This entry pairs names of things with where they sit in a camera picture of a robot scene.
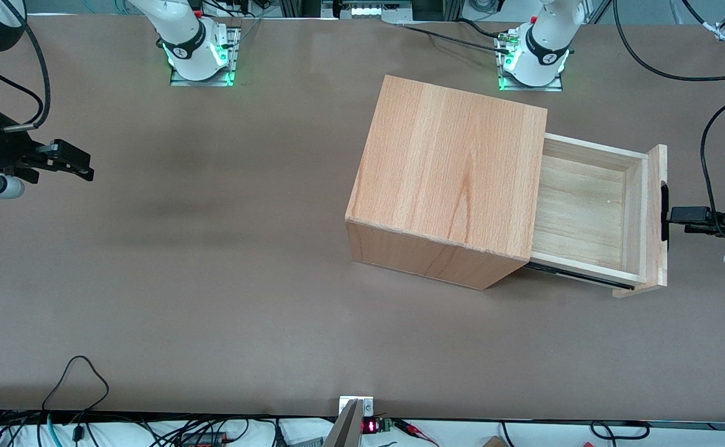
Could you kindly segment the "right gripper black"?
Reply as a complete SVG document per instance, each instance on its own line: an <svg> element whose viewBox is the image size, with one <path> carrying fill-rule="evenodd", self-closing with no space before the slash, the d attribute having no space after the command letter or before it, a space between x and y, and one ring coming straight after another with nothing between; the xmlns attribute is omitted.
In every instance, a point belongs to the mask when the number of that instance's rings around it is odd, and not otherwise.
<svg viewBox="0 0 725 447"><path fill-rule="evenodd" d="M12 119L0 117L0 174L17 176L30 184L38 184L37 169L64 171L84 181L94 179L91 155L64 139L53 139L42 145L26 131L6 133L2 128L15 125Z"/></svg>

